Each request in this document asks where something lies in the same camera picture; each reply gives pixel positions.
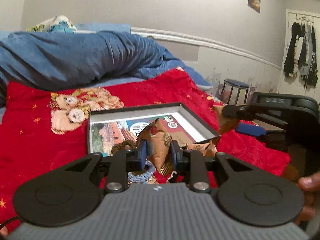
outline teddy bear print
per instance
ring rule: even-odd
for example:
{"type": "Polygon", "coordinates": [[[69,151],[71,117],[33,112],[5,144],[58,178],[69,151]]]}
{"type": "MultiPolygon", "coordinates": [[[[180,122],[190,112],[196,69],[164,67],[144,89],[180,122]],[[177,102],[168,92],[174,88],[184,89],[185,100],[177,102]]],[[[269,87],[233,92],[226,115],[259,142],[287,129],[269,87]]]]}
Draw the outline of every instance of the teddy bear print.
{"type": "Polygon", "coordinates": [[[77,89],[71,95],[51,93],[51,130],[65,134],[79,128],[90,111],[123,108],[119,97],[104,88],[77,89]]]}

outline ribbed gray grip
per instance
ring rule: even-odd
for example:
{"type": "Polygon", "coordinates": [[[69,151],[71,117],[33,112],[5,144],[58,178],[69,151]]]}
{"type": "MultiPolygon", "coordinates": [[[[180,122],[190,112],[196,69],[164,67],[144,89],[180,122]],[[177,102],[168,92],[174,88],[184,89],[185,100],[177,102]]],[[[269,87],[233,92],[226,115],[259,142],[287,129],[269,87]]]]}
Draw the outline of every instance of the ribbed gray grip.
{"type": "Polygon", "coordinates": [[[108,194],[90,216],[72,225],[42,228],[23,223],[9,240],[305,240],[294,223],[255,228],[232,220],[208,194],[184,183],[132,184],[108,194]]]}

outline screw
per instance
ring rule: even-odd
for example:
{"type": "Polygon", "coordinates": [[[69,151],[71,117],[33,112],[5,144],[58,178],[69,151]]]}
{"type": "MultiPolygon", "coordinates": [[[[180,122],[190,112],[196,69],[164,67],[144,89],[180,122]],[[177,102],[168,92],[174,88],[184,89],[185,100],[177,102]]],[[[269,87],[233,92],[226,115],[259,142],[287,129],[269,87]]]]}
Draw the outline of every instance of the screw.
{"type": "Polygon", "coordinates": [[[209,184],[206,182],[196,182],[193,184],[193,187],[197,190],[207,190],[209,188],[209,184]]]}
{"type": "Polygon", "coordinates": [[[107,184],[106,188],[111,191],[118,191],[122,189],[122,185],[118,182],[110,182],[107,184]]]}

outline white door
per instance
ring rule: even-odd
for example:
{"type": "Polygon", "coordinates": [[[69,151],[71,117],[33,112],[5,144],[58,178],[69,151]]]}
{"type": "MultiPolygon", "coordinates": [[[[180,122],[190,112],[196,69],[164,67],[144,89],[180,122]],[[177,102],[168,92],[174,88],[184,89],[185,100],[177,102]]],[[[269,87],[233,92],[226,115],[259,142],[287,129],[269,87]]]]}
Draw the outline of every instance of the white door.
{"type": "MultiPolygon", "coordinates": [[[[284,62],[287,56],[287,50],[289,48],[289,44],[292,37],[291,28],[293,23],[296,21],[296,17],[306,17],[309,20],[313,20],[313,26],[315,28],[316,32],[316,46],[317,46],[317,69],[320,69],[320,15],[318,17],[315,17],[315,14],[311,14],[308,12],[300,12],[300,14],[289,12],[288,14],[288,22],[286,25],[287,28],[287,35],[286,35],[286,45],[285,45],[285,53],[284,53],[284,61],[283,61],[283,67],[284,62]]],[[[308,88],[304,89],[304,81],[300,79],[299,73],[295,77],[285,77],[283,73],[283,67],[281,72],[281,77],[278,85],[278,93],[280,94],[292,94],[292,95],[302,95],[302,96],[309,96],[314,98],[315,100],[320,101],[320,80],[317,84],[317,87],[314,88],[313,86],[308,86],[308,88]]]]}

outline red blanket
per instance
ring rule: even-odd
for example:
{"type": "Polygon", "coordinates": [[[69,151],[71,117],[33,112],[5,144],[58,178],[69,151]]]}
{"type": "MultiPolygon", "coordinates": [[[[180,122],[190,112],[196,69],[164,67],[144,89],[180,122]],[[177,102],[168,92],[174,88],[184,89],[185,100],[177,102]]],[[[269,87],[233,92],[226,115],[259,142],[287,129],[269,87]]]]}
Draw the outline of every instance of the red blanket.
{"type": "MultiPolygon", "coordinates": [[[[90,109],[82,106],[80,112],[72,112],[74,104],[81,108],[81,103],[90,102],[93,110],[122,107],[122,104],[127,107],[182,102],[218,130],[211,107],[219,103],[208,100],[207,96],[186,72],[176,69],[148,81],[95,91],[50,93],[10,83],[7,110],[0,125],[0,224],[15,216],[12,196],[19,185],[87,153],[86,118],[90,109]]],[[[254,138],[234,130],[221,137],[217,149],[276,175],[282,174],[290,160],[286,153],[265,148],[254,138]]],[[[156,177],[159,182],[165,181],[160,174],[156,177]]],[[[18,222],[9,224],[9,230],[17,225],[18,222]]]]}

